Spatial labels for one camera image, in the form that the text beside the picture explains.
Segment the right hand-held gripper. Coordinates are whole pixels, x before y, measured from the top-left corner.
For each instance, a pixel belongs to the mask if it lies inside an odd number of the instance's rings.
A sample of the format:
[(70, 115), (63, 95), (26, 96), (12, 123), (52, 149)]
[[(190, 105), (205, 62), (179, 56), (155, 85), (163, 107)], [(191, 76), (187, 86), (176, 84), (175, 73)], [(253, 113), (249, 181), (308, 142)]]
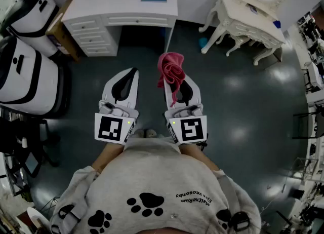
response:
[(168, 111), (164, 113), (167, 129), (175, 144), (201, 143), (207, 140), (207, 116), (198, 85), (186, 75), (176, 95), (175, 109), (171, 86), (164, 78), (165, 100)]

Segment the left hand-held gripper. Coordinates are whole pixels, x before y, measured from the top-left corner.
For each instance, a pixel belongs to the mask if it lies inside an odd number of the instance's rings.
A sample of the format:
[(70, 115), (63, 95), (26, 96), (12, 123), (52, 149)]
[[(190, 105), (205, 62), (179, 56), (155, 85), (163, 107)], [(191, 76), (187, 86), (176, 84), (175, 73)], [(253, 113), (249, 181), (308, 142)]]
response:
[(137, 102), (138, 83), (139, 70), (129, 68), (119, 72), (105, 84), (99, 102), (100, 111), (95, 114), (96, 140), (127, 142), (139, 116), (139, 112), (133, 109)]

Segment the red cloth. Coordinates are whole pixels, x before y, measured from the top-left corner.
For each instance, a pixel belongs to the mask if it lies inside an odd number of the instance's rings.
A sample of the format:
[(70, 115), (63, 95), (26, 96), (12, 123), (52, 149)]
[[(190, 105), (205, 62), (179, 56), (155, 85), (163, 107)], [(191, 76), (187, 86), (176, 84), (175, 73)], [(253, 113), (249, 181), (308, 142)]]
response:
[(184, 56), (176, 52), (166, 52), (160, 55), (157, 63), (158, 71), (160, 72), (160, 77), (157, 82), (157, 87), (164, 88), (164, 80), (174, 89), (172, 92), (172, 103), (169, 107), (173, 107), (177, 102), (177, 93), (180, 90), (186, 75), (182, 69), (182, 64), (184, 61)]

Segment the person's right forearm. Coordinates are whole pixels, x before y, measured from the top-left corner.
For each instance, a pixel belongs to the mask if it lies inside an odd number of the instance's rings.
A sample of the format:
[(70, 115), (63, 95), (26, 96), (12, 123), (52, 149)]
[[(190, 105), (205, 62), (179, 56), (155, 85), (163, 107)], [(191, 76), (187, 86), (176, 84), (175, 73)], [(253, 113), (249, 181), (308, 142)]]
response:
[(196, 144), (182, 144), (179, 146), (179, 150), (182, 154), (193, 157), (204, 163), (210, 170), (219, 171), (219, 168), (214, 164), (197, 146)]

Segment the person's left forearm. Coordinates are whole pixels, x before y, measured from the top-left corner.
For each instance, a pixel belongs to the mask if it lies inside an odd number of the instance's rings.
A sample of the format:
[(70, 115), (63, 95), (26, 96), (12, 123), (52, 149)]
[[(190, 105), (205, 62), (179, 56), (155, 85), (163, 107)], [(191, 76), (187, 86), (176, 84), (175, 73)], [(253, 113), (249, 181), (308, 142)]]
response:
[(93, 162), (92, 168), (98, 173), (101, 173), (111, 161), (123, 152), (123, 150), (123, 145), (107, 142), (100, 155)]

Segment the wooden box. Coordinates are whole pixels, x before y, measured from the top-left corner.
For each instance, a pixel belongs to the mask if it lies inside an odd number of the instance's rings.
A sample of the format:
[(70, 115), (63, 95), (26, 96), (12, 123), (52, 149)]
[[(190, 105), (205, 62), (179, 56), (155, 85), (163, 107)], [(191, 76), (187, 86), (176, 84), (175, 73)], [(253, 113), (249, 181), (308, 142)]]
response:
[(64, 55), (78, 62), (82, 50), (62, 22), (62, 18), (73, 0), (66, 0), (46, 31), (46, 36)]

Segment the white desk with drawers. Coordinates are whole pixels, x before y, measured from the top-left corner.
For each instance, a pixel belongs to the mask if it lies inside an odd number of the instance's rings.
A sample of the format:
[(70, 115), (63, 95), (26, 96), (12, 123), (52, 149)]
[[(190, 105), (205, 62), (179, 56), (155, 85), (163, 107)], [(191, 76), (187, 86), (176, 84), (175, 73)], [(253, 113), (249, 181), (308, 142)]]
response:
[(177, 0), (73, 0), (62, 22), (88, 57), (116, 56), (124, 26), (161, 27), (167, 52), (176, 20)]

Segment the grey paw-print sweatshirt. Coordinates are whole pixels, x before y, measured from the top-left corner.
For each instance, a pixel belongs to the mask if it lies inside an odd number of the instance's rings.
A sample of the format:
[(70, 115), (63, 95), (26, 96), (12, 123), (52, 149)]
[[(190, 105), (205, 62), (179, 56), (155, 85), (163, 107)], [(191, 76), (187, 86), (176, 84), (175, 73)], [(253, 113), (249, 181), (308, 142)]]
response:
[(52, 234), (259, 234), (258, 207), (223, 170), (170, 138), (131, 137), (101, 173), (77, 170), (50, 220)]

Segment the white black-trimmed appliance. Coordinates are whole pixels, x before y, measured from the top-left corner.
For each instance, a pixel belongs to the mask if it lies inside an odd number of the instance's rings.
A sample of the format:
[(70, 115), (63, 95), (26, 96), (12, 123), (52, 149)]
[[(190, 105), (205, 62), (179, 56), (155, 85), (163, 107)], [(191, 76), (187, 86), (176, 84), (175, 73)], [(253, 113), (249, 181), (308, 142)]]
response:
[(0, 40), (0, 106), (51, 118), (69, 103), (70, 70), (15, 36)]
[(54, 0), (17, 0), (0, 25), (0, 33), (9, 32), (46, 57), (59, 50), (46, 31), (59, 12)]

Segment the white ornate dressing table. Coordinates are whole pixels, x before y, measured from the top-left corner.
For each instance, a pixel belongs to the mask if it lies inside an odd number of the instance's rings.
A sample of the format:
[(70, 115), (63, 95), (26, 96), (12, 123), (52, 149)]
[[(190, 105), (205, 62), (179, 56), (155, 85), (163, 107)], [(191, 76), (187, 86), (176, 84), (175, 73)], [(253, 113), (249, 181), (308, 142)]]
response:
[(198, 29), (200, 33), (206, 31), (214, 15), (217, 15), (219, 25), (202, 47), (203, 54), (207, 53), (213, 44), (221, 43), (224, 36), (229, 34), (235, 40), (235, 45), (226, 53), (227, 56), (248, 41), (250, 45), (260, 42), (265, 46), (254, 58), (253, 64), (257, 66), (261, 59), (272, 55), (286, 43), (283, 32), (272, 21), (261, 14), (253, 13), (250, 7), (234, 0), (217, 0), (207, 16), (205, 25)]

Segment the black chair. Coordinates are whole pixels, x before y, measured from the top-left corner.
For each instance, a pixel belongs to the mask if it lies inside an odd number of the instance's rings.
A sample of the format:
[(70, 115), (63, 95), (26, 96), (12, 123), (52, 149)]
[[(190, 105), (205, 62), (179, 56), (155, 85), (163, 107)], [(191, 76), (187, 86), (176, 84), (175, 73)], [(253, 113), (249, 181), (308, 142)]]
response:
[(6, 165), (12, 173), (23, 169), (30, 177), (38, 175), (43, 160), (52, 167), (58, 162), (52, 160), (45, 151), (60, 141), (60, 137), (50, 132), (46, 120), (31, 118), (27, 121), (8, 121), (0, 117), (0, 152), (14, 159), (14, 165)]

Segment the cluttered white shelving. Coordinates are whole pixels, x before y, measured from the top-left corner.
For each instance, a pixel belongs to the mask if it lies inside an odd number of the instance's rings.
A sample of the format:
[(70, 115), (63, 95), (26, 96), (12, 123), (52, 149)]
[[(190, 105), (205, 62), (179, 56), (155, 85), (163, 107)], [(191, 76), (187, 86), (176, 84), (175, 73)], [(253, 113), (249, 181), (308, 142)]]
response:
[(317, 43), (320, 34), (311, 13), (307, 13), (297, 24), (289, 28), (305, 80), (306, 101), (308, 105), (306, 172), (303, 181), (324, 183), (324, 80), (317, 63), (308, 49)]

